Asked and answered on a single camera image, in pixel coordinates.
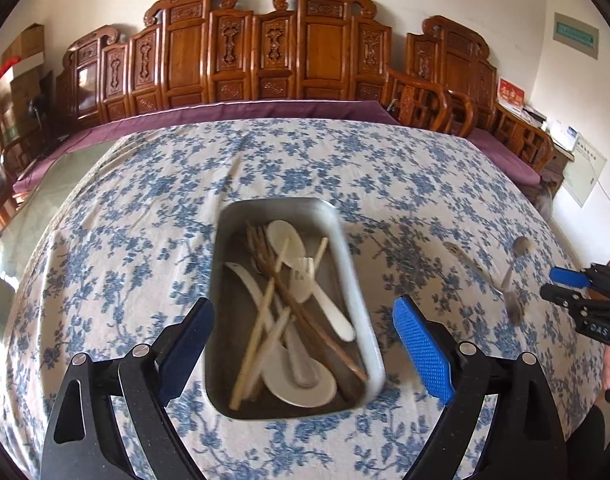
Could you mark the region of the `green wall sign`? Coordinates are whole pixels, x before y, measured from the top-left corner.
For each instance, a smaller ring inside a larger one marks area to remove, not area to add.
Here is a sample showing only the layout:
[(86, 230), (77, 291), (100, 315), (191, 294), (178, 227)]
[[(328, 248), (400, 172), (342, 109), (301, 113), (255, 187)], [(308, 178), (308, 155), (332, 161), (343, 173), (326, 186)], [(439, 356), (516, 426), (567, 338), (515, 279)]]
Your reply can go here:
[(555, 12), (552, 39), (595, 60), (599, 56), (599, 29), (576, 18)]

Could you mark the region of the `blue floral tablecloth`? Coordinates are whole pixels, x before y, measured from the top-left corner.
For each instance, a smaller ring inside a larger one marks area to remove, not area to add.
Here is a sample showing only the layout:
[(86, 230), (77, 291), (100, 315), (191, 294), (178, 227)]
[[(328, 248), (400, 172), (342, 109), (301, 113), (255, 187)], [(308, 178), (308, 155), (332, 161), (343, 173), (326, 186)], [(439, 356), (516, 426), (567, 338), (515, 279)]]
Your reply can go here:
[[(601, 389), (603, 349), (578, 336), (540, 286), (570, 257), (513, 183), (468, 141), (344, 120), (248, 119), (127, 136), (42, 231), (6, 329), (0, 438), (31, 478), (71, 356), (103, 360), (150, 342), (209, 288), (216, 222), (239, 200), (314, 197), (341, 214), (386, 383), (362, 408), (236, 422), (209, 403), (203, 375), (171, 402), (192, 457), (216, 479), (397, 479), (439, 418), (391, 322), (396, 297), (492, 356), (536, 354), (565, 432)], [(443, 245), (497, 286), (519, 236), (509, 289), (523, 320)]]

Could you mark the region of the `red box on cabinet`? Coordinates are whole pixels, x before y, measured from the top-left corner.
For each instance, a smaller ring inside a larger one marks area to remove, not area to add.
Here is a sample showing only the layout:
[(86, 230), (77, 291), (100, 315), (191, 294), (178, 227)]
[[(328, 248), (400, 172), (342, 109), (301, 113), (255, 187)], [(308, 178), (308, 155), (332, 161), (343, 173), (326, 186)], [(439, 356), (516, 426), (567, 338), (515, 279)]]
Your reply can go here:
[(503, 105), (521, 110), (525, 103), (525, 91), (508, 79), (500, 77), (497, 99)]

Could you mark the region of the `cardboard boxes stack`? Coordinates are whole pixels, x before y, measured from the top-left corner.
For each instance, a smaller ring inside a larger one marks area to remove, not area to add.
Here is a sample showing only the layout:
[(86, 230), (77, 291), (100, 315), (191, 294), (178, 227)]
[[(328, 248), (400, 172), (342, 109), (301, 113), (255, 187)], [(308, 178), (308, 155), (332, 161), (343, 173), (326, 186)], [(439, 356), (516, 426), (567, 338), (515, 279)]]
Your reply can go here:
[(32, 122), (30, 102), (42, 93), (45, 27), (23, 29), (2, 55), (0, 66), (0, 133), (19, 134)]

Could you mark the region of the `white wall chart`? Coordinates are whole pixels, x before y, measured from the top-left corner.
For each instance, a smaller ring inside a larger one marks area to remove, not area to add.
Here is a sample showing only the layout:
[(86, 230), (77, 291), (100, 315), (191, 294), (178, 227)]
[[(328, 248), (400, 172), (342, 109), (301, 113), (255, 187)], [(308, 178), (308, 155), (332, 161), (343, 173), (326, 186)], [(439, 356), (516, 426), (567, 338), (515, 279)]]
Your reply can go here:
[(574, 159), (563, 171), (563, 188), (574, 198), (576, 204), (582, 207), (602, 174), (606, 158), (581, 134), (572, 155)]

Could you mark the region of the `grey metal utensil tray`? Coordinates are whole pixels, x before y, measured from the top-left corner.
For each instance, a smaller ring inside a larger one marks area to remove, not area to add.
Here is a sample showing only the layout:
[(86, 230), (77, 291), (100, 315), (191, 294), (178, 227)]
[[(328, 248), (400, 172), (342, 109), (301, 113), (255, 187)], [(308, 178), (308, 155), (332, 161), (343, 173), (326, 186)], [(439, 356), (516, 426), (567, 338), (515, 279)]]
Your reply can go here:
[(319, 198), (225, 207), (216, 225), (204, 353), (215, 410), (240, 420), (362, 408), (385, 370), (341, 214)]

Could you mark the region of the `large white ladle spoon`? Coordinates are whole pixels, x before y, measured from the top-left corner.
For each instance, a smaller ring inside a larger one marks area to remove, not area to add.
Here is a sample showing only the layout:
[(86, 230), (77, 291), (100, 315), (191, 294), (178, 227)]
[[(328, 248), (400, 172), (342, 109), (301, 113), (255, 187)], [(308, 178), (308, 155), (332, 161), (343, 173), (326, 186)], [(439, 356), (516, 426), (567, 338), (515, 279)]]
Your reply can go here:
[(292, 321), (266, 352), (261, 376), (274, 396), (299, 408), (319, 408), (337, 394), (337, 381), (309, 356)]

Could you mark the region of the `light bamboo chopstick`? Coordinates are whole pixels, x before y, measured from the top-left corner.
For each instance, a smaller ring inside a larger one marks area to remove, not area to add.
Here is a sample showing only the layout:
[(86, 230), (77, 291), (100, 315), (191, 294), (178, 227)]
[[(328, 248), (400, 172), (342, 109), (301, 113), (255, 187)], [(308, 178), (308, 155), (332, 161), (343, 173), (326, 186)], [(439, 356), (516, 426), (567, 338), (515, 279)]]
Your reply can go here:
[(244, 400), (255, 396), (257, 385), (262, 379), (263, 370), (267, 367), (270, 359), (277, 356), (275, 345), (279, 344), (283, 335), (287, 335), (288, 364), (291, 368), (285, 372), (279, 368), (289, 384), (296, 388), (312, 389), (319, 385), (320, 374), (316, 362), (308, 355), (299, 334), (291, 321), (291, 309), (284, 308), (279, 315), (273, 328), (269, 331), (264, 342), (259, 346), (256, 357), (258, 361), (252, 368), (252, 384), (247, 385), (247, 396)]
[(247, 342), (247, 348), (245, 348), (239, 374), (232, 389), (229, 408), (235, 411), (239, 410), (242, 400), (247, 396), (247, 385), (253, 382), (253, 379), (251, 379), (252, 368), (255, 367), (255, 363), (258, 361), (256, 355), (263, 335), (266, 314), (269, 312), (269, 306), (275, 294), (275, 274), (280, 271), (281, 266), (282, 256), (277, 255), (277, 259), (273, 264), (273, 274), (271, 274), (263, 293), (258, 314), (249, 341)]

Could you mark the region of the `white plastic spoon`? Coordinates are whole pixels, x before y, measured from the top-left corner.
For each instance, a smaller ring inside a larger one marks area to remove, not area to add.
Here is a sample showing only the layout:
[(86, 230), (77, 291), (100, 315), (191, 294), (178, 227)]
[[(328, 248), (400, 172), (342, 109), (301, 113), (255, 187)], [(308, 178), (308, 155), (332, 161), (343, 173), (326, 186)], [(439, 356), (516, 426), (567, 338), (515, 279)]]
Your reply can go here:
[(266, 237), (275, 252), (282, 256), (286, 266), (293, 268), (306, 257), (303, 240), (291, 223), (285, 220), (273, 220), (266, 228)]

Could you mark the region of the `dark brown wooden chopstick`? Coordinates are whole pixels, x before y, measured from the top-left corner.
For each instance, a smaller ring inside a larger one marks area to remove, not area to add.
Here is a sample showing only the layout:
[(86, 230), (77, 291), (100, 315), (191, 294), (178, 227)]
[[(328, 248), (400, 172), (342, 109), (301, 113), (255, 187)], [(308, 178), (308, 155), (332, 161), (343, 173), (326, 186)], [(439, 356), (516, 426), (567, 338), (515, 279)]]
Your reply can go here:
[(306, 307), (298, 302), (293, 294), (289, 292), (288, 284), (281, 276), (281, 272), (275, 269), (278, 262), (277, 257), (267, 248), (262, 241), (261, 230), (247, 222), (247, 244), (250, 247), (252, 258), (258, 269), (265, 278), (275, 280), (275, 291), (281, 300), (292, 309), (296, 319), (297, 331), (305, 338), (305, 346), (313, 352), (313, 357), (325, 364), (331, 372), (334, 372), (334, 363), (342, 363), (354, 376), (362, 382), (367, 382), (369, 376), (361, 365), (359, 365), (340, 344), (320, 325), (320, 323), (309, 313)]

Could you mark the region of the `carved wooden bench back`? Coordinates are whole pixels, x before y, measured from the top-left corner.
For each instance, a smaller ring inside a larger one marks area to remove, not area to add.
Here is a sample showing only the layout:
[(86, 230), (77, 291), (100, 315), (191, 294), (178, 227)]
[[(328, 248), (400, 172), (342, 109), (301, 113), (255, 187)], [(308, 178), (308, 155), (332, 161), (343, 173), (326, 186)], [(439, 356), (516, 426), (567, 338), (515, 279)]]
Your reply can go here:
[(198, 104), (380, 99), (392, 29), (371, 0), (157, 0), (128, 39), (99, 27), (68, 47), (56, 111), (81, 130)]

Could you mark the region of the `small steel spoon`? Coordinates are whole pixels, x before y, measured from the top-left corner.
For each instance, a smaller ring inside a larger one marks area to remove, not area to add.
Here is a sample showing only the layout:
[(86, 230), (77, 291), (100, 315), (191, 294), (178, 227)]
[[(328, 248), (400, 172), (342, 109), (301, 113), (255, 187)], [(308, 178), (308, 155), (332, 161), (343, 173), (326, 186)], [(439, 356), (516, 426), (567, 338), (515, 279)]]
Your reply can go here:
[(512, 244), (512, 256), (511, 256), (510, 264), (508, 266), (508, 270), (506, 270), (506, 274), (504, 274), (504, 277), (502, 279), (501, 286), (500, 286), (500, 289), (503, 292), (505, 290), (507, 290), (510, 285), (511, 275), (512, 275), (516, 260), (518, 260), (518, 258), (521, 258), (528, 254), (529, 246), (530, 246), (530, 240), (524, 235), (519, 236), (514, 240), (514, 242)]

